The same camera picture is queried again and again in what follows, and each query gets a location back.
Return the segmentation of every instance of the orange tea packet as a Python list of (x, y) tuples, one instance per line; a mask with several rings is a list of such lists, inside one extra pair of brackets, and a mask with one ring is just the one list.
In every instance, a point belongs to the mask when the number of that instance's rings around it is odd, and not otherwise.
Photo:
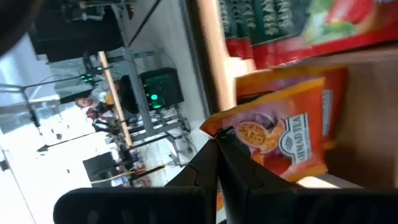
[(295, 67), (257, 72), (235, 80), (236, 103), (237, 105), (247, 103), (259, 96), (283, 90), (302, 81), (325, 77), (325, 87), (322, 92), (322, 134), (323, 147), (329, 149), (333, 146), (335, 126), (347, 76), (346, 67)]
[(200, 129), (286, 180), (323, 174), (323, 84), (317, 78), (261, 96), (211, 116)]

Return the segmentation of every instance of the wooden pole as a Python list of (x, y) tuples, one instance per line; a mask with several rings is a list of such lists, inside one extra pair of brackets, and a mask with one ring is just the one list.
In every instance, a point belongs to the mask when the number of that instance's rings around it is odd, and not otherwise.
[[(98, 56), (99, 56), (99, 60), (101, 61), (102, 67), (103, 68), (109, 68), (105, 52), (103, 52), (103, 51), (98, 52)], [(124, 120), (124, 114), (123, 114), (122, 106), (120, 105), (119, 95), (118, 95), (118, 92), (116, 91), (116, 87), (114, 86), (114, 83), (113, 83), (113, 78), (112, 78), (111, 71), (109, 69), (105, 69), (104, 73), (105, 73), (106, 81), (109, 84), (109, 89), (111, 90), (111, 94), (112, 94), (112, 97), (113, 97), (114, 105), (116, 107), (116, 111), (118, 112), (118, 118), (119, 118), (120, 121), (122, 121), (121, 122), (121, 127), (122, 127), (122, 130), (123, 130), (124, 137), (126, 138), (127, 146), (130, 147), (130, 146), (132, 146), (131, 137), (130, 137), (129, 130), (127, 128), (126, 121)]]

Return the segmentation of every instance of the ahmad tea logo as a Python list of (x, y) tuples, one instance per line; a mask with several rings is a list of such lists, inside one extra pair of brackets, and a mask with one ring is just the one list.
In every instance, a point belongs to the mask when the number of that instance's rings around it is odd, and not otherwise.
[(279, 149), (293, 164), (311, 158), (311, 142), (308, 129), (308, 115), (299, 114), (285, 120), (286, 132), (279, 139)]

